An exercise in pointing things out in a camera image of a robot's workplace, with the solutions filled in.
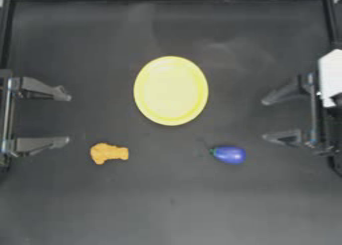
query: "orange toy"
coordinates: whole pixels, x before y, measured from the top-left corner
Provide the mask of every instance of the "orange toy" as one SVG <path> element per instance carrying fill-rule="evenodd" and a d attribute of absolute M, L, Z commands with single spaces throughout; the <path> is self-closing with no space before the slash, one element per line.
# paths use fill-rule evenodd
<path fill-rule="evenodd" d="M 91 148 L 91 158 L 97 165 L 107 160 L 128 160 L 128 148 L 99 143 Z"/>

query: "white object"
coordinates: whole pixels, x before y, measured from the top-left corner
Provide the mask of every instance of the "white object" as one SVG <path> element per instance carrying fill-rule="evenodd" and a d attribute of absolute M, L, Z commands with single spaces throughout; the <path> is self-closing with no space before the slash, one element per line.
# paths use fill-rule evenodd
<path fill-rule="evenodd" d="M 335 106 L 331 97 L 342 93 L 342 50 L 335 49 L 318 61 L 319 88 L 323 107 Z"/>

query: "black tray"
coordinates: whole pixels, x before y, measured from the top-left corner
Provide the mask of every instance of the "black tray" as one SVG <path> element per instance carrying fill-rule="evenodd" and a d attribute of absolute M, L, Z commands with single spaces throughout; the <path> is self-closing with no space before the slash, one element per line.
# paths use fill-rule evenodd
<path fill-rule="evenodd" d="M 330 51 L 330 1 L 5 0 L 5 7 L 1 67 L 63 84 L 73 100 L 16 107 L 15 134 L 68 134 L 72 143 L 13 161 L 0 186 L 1 244 L 339 242 L 340 180 L 310 152 L 260 139 L 307 125 L 306 102 L 264 108 L 260 98 Z M 179 127 L 148 121 L 132 97 L 140 68 L 164 55 L 192 60 L 210 86 L 203 113 Z M 97 142 L 128 146 L 128 162 L 95 166 Z M 211 158 L 219 144 L 246 149 L 242 166 Z"/>

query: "purple eggplant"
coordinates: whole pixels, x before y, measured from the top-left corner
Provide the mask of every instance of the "purple eggplant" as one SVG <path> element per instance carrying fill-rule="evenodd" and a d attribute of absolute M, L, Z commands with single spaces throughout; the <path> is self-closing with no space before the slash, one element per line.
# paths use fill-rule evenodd
<path fill-rule="evenodd" d="M 210 153 L 219 161 L 235 165 L 246 159 L 246 151 L 236 146 L 218 146 L 210 149 Z"/>

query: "plate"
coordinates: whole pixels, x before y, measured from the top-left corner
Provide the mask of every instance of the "plate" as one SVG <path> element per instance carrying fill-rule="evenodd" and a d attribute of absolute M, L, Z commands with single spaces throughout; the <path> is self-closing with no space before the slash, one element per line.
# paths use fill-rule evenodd
<path fill-rule="evenodd" d="M 153 122 L 176 126 L 196 118 L 208 99 L 208 84 L 200 68 L 186 58 L 152 60 L 137 74 L 133 98 Z"/>

